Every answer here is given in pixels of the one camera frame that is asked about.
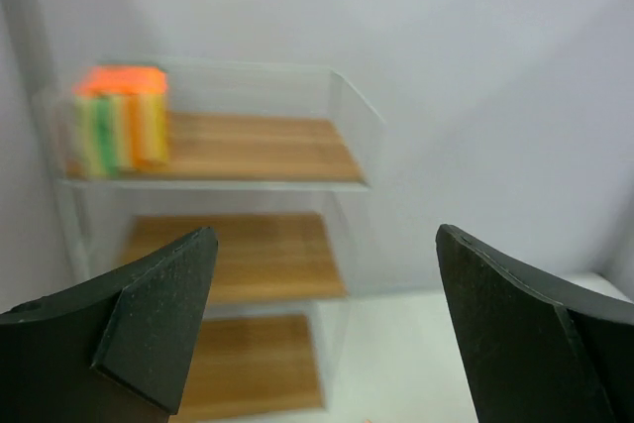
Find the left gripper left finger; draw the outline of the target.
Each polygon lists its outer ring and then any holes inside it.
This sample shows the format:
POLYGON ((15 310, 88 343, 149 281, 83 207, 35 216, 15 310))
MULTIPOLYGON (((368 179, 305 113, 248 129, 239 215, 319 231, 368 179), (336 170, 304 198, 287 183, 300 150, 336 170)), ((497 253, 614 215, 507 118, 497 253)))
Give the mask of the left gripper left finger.
POLYGON ((166 422, 214 273, 208 227, 1 315, 4 422, 166 422))

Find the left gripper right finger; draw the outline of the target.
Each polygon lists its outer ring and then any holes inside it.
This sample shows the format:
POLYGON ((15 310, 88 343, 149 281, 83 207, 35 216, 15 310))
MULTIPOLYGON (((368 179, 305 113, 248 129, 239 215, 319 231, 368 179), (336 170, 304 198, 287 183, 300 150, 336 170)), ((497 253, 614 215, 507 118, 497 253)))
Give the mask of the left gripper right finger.
POLYGON ((632 421, 632 303, 453 225, 439 227, 436 250, 478 421, 632 421))

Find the striped sponge pack orange box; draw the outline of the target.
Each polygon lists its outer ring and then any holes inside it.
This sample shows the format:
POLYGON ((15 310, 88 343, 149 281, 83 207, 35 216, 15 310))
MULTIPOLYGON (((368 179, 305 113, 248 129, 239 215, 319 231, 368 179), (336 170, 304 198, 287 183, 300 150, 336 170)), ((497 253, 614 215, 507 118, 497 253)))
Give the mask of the striped sponge pack orange box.
POLYGON ((168 81, 156 64, 101 63, 73 86, 70 176, 100 179, 169 163, 168 81))

